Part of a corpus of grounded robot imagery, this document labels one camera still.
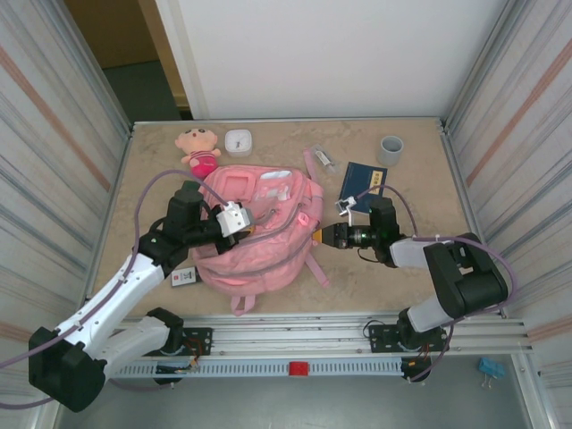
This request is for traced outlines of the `pink student backpack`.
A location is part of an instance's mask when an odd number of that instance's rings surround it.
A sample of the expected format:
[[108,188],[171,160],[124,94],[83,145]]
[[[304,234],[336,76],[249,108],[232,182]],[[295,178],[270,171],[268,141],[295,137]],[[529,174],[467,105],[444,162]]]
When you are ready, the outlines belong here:
[[315,163],[304,152],[307,169],[233,164],[217,168],[201,192],[210,206],[221,199],[242,204],[254,216],[256,232],[218,254],[213,245],[189,255],[202,282],[231,297],[231,311],[243,315],[258,295],[292,283],[304,266],[317,281],[329,281],[311,248],[324,214],[324,190],[316,182]]

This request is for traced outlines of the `dark blue book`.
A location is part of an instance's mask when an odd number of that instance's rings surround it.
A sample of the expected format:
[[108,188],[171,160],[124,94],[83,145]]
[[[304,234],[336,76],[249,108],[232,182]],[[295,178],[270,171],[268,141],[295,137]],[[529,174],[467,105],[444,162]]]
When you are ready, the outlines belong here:
[[352,207],[352,210],[367,214],[370,203],[383,194],[382,189],[370,189],[384,184],[387,175],[387,168],[349,162],[341,185],[339,199],[353,197],[357,203]]

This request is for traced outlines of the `clear plastic tube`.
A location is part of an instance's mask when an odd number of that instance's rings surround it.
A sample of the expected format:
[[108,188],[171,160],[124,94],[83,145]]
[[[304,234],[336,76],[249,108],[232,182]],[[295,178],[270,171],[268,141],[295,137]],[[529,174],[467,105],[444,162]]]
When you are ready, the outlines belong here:
[[328,174],[335,175],[340,172],[338,163],[320,144],[313,145],[310,151]]

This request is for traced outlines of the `pink plush doll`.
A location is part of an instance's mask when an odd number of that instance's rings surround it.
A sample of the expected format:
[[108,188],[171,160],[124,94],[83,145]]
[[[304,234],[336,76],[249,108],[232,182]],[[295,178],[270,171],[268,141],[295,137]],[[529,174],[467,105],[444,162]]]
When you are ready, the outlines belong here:
[[184,153],[181,163],[201,180],[218,168],[221,151],[216,147],[217,140],[211,130],[204,128],[184,131],[175,140],[175,146]]

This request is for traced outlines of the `grey cup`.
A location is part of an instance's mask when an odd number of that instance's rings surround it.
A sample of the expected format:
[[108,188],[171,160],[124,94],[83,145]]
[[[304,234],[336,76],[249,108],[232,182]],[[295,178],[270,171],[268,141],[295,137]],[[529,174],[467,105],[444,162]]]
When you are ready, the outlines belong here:
[[404,149],[404,143],[397,136],[386,136],[381,139],[377,152],[377,161],[386,167],[396,165]]

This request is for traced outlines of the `small black white card box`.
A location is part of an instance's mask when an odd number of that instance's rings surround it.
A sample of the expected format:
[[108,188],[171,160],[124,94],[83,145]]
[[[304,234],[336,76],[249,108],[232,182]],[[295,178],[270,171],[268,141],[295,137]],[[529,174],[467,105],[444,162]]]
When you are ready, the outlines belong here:
[[171,273],[171,284],[174,288],[198,282],[201,282],[201,279],[195,266],[177,269]]

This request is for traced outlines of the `white square clock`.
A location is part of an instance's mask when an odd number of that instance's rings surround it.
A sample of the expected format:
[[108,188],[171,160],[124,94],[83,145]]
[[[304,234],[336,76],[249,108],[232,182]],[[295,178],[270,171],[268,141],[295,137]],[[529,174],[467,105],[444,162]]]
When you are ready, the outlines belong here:
[[249,156],[253,149],[253,139],[249,130],[229,130],[225,134],[224,147],[229,156]]

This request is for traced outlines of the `translucent corrugated side panel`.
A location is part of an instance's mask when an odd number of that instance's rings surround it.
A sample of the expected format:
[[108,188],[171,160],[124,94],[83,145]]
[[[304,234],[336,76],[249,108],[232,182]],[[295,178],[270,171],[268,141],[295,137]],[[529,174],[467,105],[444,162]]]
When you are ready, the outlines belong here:
[[0,0],[0,429],[44,420],[30,335],[83,300],[130,124],[63,0]]
[[446,129],[479,234],[511,265],[548,399],[572,429],[572,0],[507,0]]

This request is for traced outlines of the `blue binder clip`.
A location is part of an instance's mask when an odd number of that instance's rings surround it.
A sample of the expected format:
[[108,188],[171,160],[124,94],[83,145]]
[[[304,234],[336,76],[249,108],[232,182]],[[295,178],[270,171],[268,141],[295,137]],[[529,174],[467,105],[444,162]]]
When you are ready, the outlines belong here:
[[503,364],[487,357],[480,358],[477,369],[484,375],[482,387],[487,389],[491,389],[493,380],[500,380],[506,374]]

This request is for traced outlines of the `brown wooden door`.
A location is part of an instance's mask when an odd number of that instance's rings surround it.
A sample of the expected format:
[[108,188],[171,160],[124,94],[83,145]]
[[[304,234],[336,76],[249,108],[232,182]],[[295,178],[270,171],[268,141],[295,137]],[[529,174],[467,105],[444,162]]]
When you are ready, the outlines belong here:
[[103,69],[158,61],[175,105],[189,110],[157,0],[63,0]]

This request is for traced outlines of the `aluminium table edge rail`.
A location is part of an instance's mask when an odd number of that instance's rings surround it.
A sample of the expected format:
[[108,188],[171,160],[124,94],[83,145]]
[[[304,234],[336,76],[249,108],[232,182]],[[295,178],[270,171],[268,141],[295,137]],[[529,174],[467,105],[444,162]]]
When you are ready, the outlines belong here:
[[120,192],[122,179],[130,155],[130,148],[132,146],[132,141],[134,136],[134,128],[135,126],[131,125],[129,137],[126,140],[126,145],[124,147],[124,150],[122,151],[122,157],[119,163],[118,172],[115,177],[115,181],[112,186],[111,192],[109,194],[107,209],[105,211],[105,216],[101,224],[100,233],[89,265],[86,281],[81,295],[81,300],[77,306],[77,310],[79,310],[84,304],[86,304],[91,299],[92,292],[95,288],[97,273],[101,263],[102,255],[104,253],[105,243],[108,236],[110,224],[113,218],[116,201]]
[[294,122],[361,122],[361,121],[417,121],[428,120],[443,124],[443,119],[438,116],[367,116],[367,117],[316,117],[316,118],[250,118],[250,119],[221,119],[221,120],[180,120],[180,121],[135,121],[131,126],[135,129],[137,126],[144,125],[198,125],[198,124],[251,124],[251,123],[294,123]]
[[456,187],[456,191],[458,193],[461,208],[466,219],[467,226],[469,230],[477,236],[477,238],[481,241],[481,243],[484,244],[485,240],[483,238],[479,222],[475,217],[475,211],[473,209],[472,203],[468,195],[467,185],[461,174],[458,165],[458,159],[456,157],[454,147],[452,146],[450,135],[445,126],[444,120],[437,119],[436,124],[442,141],[443,150],[446,155],[450,167],[450,172]]

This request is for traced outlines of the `wide aluminium base rail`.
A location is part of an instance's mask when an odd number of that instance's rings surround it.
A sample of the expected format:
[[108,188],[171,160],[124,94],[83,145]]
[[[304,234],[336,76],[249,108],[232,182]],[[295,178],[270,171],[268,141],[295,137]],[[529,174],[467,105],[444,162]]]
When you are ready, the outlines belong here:
[[[364,326],[395,324],[396,312],[195,315],[187,328],[211,328],[212,358],[351,358],[371,353]],[[449,356],[527,354],[533,346],[524,322],[478,315],[454,327]]]

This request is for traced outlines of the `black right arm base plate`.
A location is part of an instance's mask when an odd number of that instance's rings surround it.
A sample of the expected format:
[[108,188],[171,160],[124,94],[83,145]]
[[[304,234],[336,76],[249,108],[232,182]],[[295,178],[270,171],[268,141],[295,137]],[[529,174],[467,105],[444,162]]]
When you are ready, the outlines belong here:
[[406,324],[371,324],[367,337],[373,353],[442,351],[448,334],[442,328],[416,332]]

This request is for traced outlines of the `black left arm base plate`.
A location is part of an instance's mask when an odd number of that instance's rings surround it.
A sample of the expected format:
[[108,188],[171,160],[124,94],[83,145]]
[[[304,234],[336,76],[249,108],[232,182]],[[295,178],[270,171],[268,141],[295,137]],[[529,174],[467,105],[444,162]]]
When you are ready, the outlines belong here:
[[182,353],[185,356],[194,356],[199,358],[209,356],[213,346],[213,333],[214,330],[212,328],[185,327],[183,329],[182,337]]

